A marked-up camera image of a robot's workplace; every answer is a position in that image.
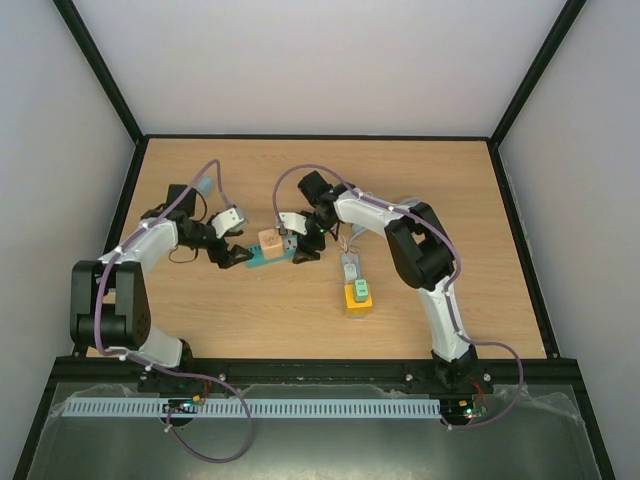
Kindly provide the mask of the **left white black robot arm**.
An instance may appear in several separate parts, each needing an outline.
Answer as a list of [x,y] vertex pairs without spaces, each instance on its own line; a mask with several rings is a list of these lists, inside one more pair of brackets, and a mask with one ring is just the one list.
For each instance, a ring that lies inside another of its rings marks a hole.
[[146,211],[134,232],[96,260],[77,262],[71,274],[70,337],[74,344],[121,361],[185,370],[193,353],[184,339],[152,325],[145,276],[179,247],[204,251],[221,269],[246,262],[253,254],[229,237],[242,234],[247,220],[228,203],[208,221],[193,219],[197,189],[172,185],[167,201]]

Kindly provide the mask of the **orange dragon cube adapter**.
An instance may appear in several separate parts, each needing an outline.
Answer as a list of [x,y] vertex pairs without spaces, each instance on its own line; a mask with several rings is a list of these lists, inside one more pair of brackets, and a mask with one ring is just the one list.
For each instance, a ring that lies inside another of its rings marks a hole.
[[259,246],[265,260],[274,260],[285,254],[283,237],[276,229],[262,230],[258,233]]

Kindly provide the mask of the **light blue power strip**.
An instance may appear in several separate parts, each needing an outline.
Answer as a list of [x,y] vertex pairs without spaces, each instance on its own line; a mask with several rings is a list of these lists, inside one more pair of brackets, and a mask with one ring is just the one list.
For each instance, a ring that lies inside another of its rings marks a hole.
[[351,251],[341,254],[341,264],[344,283],[354,284],[356,280],[362,279],[359,255]]

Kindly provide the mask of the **light blue charger plug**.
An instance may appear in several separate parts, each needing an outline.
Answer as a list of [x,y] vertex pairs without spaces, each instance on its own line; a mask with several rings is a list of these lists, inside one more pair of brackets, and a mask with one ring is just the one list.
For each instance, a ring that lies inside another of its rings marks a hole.
[[215,189],[214,179],[210,176],[203,177],[196,186],[196,190],[205,198]]

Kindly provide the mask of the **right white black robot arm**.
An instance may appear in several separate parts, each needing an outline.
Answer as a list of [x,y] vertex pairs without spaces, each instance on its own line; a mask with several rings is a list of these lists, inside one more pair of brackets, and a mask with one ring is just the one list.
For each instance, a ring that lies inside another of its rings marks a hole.
[[385,238],[397,274],[417,291],[429,320],[437,382],[447,391],[460,390],[471,379],[477,353],[458,319],[454,247],[432,207],[389,203],[352,184],[333,186],[317,171],[305,175],[298,189],[312,210],[301,213],[304,228],[296,232],[293,262],[318,260],[325,236],[340,224],[358,225]]

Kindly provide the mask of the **teal power strip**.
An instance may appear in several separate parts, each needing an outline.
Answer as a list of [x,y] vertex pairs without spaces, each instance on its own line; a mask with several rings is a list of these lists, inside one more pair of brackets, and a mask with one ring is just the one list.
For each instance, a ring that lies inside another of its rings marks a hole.
[[297,248],[297,238],[294,235],[285,236],[282,240],[282,249],[268,251],[264,256],[263,249],[259,243],[250,245],[247,249],[253,257],[246,262],[248,268],[258,268],[280,261],[291,260]]

